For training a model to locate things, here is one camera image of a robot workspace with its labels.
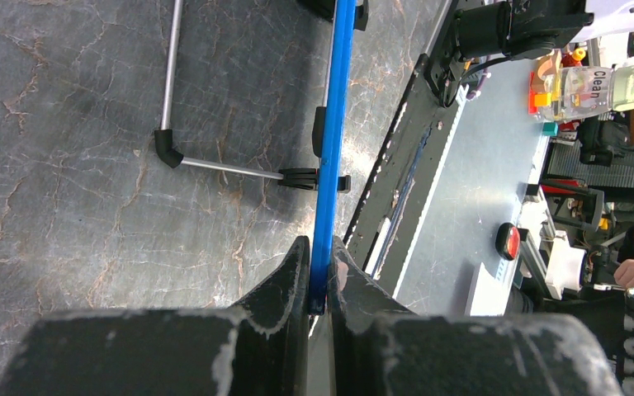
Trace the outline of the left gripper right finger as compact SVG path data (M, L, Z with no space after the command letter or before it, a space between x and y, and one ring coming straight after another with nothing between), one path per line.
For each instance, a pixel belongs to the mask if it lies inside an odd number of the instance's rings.
M333 388L337 395L386 392L387 337L382 319L412 312L398 303L355 263L334 237L328 269L327 305L332 332Z

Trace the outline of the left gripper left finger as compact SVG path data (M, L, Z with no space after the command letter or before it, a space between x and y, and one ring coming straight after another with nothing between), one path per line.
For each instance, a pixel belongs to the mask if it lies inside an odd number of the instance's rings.
M234 305L247 314L234 356L236 395L304 395L310 241L295 239L281 264Z

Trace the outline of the blue framed whiteboard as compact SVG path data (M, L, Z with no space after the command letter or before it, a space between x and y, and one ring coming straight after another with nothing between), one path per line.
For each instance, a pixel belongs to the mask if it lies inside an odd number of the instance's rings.
M346 117L348 81L355 31L364 31L369 19L367 1L306 1L305 6L315 15L332 24L329 62L323 101L315 110L312 129L313 152L319 159L317 168L288 168L279 172L260 171L190 158L173 147L171 115L173 91L177 69L177 51L180 40L184 3L173 4L169 37L168 59L163 92L160 126L154 131L157 157L168 167L180 165L201 167L245 176L271 179L281 186L316 191L315 230L310 259L308 310L311 315L325 311L328 270L332 254L334 216L337 196L351 186L349 176L340 175L343 131Z

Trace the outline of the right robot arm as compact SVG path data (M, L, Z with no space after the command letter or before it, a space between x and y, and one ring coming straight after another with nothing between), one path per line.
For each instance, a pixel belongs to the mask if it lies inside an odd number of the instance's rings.
M458 83L481 69L626 32L634 32L634 1L454 1L425 77L446 108Z

